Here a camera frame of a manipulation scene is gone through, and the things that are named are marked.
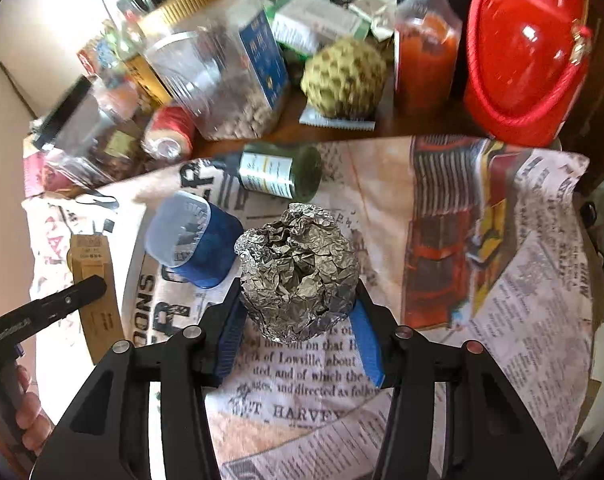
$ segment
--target brown cardboard box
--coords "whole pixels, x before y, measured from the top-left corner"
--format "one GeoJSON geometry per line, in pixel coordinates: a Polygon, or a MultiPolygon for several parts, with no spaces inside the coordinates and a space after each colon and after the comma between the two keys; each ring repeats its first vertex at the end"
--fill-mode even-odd
{"type": "Polygon", "coordinates": [[[67,261],[73,272],[74,283],[94,274],[103,277],[106,282],[105,295],[80,309],[84,339],[95,365],[116,341],[124,339],[115,297],[109,239],[103,235],[72,235],[67,261]]]}

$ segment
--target sugar apple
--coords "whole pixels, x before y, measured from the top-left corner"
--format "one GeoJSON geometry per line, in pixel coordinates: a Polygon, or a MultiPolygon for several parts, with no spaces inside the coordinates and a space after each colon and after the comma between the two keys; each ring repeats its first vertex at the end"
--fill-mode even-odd
{"type": "Polygon", "coordinates": [[[327,118],[367,119],[386,82],[386,63],[364,41],[344,38],[306,62],[300,88],[327,118]]]}

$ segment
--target red bag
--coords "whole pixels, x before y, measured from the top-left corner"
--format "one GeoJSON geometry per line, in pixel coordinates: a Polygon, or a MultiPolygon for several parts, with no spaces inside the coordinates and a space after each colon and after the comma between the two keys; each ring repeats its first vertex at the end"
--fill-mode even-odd
{"type": "Polygon", "coordinates": [[[548,146],[588,69],[586,0],[472,0],[464,104],[499,140],[548,146]]]}

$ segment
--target gold jar lid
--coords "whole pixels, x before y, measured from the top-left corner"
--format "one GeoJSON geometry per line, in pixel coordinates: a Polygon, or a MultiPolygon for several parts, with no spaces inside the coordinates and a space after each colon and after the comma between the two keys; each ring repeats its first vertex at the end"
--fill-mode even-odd
{"type": "Polygon", "coordinates": [[[218,0],[165,0],[140,21],[140,27],[146,35],[153,34],[167,25],[176,25],[216,1],[218,0]]]}

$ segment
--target blue gripper pad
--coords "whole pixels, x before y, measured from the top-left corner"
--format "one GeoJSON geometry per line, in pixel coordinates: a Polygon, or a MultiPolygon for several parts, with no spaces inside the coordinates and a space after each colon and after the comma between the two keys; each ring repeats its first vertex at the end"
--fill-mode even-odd
{"type": "Polygon", "coordinates": [[[380,388],[384,382],[382,349],[360,300],[356,300],[349,319],[364,371],[375,387],[380,388]]]}
{"type": "Polygon", "coordinates": [[[246,309],[237,298],[226,318],[220,338],[218,338],[218,355],[214,375],[220,381],[223,381],[233,369],[233,363],[242,342],[245,321],[246,309]]]}

